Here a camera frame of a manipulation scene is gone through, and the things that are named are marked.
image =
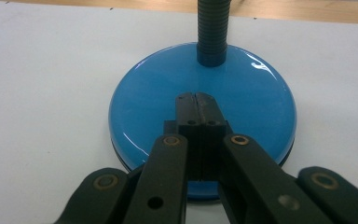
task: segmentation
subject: white surface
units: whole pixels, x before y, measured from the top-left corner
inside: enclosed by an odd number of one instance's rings
[[[116,85],[193,41],[194,14],[0,2],[0,223],[54,222],[86,175],[122,168],[107,125]],[[296,98],[284,170],[318,165],[358,187],[358,25],[231,18],[228,43],[272,64]],[[228,223],[219,204],[187,208],[187,223]]]

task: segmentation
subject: blue lamp base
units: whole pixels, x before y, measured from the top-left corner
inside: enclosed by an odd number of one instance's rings
[[[256,55],[227,47],[218,67],[197,62],[197,44],[156,52],[137,63],[118,84],[109,108],[115,151],[133,170],[147,161],[164,120],[175,119],[175,97],[205,92],[219,104],[235,133],[252,136],[270,157],[282,163],[295,139],[296,106],[279,73]],[[188,198],[218,199],[216,182],[189,182]]]

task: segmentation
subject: flexible gooseneck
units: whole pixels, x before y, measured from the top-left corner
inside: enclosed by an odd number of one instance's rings
[[[226,61],[230,0],[199,0],[197,60],[206,67]]]

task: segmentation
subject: wooden floor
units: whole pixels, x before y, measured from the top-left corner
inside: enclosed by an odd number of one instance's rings
[[[197,12],[197,0],[13,0],[82,7]],[[358,23],[358,0],[232,0],[231,15],[253,18]]]

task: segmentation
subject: hole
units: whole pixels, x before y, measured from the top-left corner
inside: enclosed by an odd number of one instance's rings
[[[172,146],[178,145],[180,143],[180,140],[177,137],[168,136],[168,137],[164,138],[163,142],[165,145],[172,147]]]
[[[245,146],[249,143],[249,139],[241,135],[235,135],[231,137],[231,142],[237,145]]]
[[[217,122],[214,121],[214,120],[210,120],[210,121],[208,121],[208,124],[211,125],[211,126],[214,126],[214,125],[217,124]]]
[[[118,183],[116,175],[100,175],[94,180],[94,188],[99,190],[111,189]]]
[[[339,184],[334,177],[324,173],[315,173],[311,177],[313,183],[325,189],[337,189]]]
[[[162,201],[160,197],[153,197],[149,199],[149,201],[147,202],[147,205],[151,209],[159,209],[160,207],[162,207],[163,204],[164,201]]]

